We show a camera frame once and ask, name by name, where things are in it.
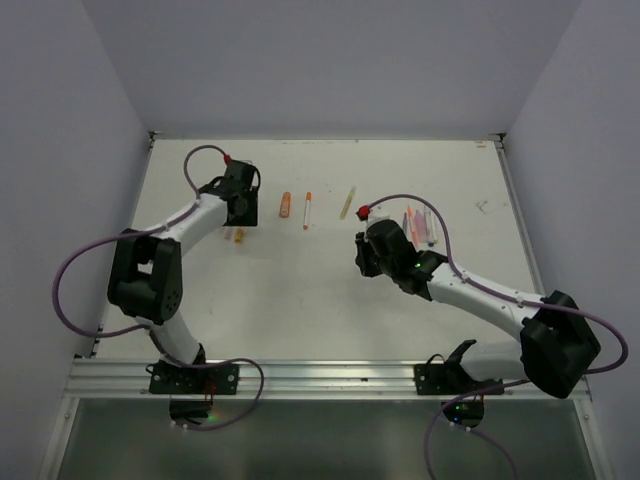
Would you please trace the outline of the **red slim pen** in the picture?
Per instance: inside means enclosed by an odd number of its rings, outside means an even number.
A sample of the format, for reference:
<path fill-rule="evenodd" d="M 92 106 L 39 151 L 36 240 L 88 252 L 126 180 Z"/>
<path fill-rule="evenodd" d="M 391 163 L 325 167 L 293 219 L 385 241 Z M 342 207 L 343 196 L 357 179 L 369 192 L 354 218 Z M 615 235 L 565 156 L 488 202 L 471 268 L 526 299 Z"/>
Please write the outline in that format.
<path fill-rule="evenodd" d="M 411 240 L 413 242 L 414 247 L 418 249 L 420 242 L 417 234 L 417 228 L 415 225 L 414 211 L 411 206 L 407 206 L 407 219 L 408 219 L 409 231 L 411 234 Z"/>

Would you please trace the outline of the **pink highlighter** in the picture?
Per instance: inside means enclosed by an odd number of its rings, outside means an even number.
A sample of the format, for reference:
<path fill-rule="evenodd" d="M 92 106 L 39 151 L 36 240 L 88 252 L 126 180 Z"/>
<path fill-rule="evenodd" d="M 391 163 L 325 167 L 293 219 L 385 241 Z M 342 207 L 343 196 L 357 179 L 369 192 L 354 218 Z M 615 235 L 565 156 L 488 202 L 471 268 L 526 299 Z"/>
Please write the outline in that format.
<path fill-rule="evenodd" d="M 416 210 L 414 214 L 414 222 L 416 227 L 416 233 L 420 243 L 429 242 L 429 231 L 427 227 L 426 217 L 423 211 Z"/>

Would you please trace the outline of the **orange capped white marker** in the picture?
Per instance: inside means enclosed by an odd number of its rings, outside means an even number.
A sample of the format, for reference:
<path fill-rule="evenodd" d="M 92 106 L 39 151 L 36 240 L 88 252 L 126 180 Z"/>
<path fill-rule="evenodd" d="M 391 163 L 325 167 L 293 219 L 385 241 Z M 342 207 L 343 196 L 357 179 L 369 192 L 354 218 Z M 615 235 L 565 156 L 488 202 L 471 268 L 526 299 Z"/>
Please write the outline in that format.
<path fill-rule="evenodd" d="M 303 230 L 308 230 L 310 227 L 310 213 L 312 206 L 312 193 L 306 192 L 304 211 L 303 211 Z"/>

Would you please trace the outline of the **blue white marker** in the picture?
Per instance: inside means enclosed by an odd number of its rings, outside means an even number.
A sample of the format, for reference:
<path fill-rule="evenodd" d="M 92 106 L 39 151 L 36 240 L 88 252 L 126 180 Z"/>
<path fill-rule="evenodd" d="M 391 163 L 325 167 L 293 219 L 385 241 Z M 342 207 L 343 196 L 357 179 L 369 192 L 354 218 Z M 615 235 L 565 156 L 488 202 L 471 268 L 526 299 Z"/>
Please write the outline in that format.
<path fill-rule="evenodd" d="M 425 230 L 427 234 L 427 244 L 433 247 L 437 243 L 437 236 L 434 231 L 432 212 L 428 207 L 424 208 Z"/>

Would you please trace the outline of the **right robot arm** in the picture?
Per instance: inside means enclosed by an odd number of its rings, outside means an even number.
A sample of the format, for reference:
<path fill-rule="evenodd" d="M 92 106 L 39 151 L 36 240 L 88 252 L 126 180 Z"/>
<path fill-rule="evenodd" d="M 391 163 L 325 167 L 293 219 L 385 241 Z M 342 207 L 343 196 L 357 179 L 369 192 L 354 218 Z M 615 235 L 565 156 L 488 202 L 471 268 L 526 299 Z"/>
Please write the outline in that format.
<path fill-rule="evenodd" d="M 468 339 L 442 363 L 418 364 L 421 394 L 462 394 L 501 388 L 504 381 L 529 381 L 555 398 L 569 396 L 601 351 L 573 298 L 547 297 L 481 284 L 445 255 L 418 250 L 393 220 L 374 222 L 356 234 L 362 276 L 389 277 L 404 293 L 462 310 L 506 333 L 505 341 Z"/>

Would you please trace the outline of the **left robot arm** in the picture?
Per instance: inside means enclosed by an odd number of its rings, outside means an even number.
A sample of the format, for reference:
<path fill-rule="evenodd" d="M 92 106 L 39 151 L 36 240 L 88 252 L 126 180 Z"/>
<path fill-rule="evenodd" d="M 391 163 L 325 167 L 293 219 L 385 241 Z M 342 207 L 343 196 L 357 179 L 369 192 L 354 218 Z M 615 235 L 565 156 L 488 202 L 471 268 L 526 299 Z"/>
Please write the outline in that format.
<path fill-rule="evenodd" d="M 107 288 L 110 304 L 148 330 L 160 353 L 146 367 L 152 394 L 234 395 L 239 365 L 206 367 L 204 346 L 180 312 L 183 257 L 224 227 L 258 225 L 261 174 L 252 164 L 228 160 L 225 173 L 196 190 L 194 202 L 150 229 L 128 229 L 116 243 Z"/>

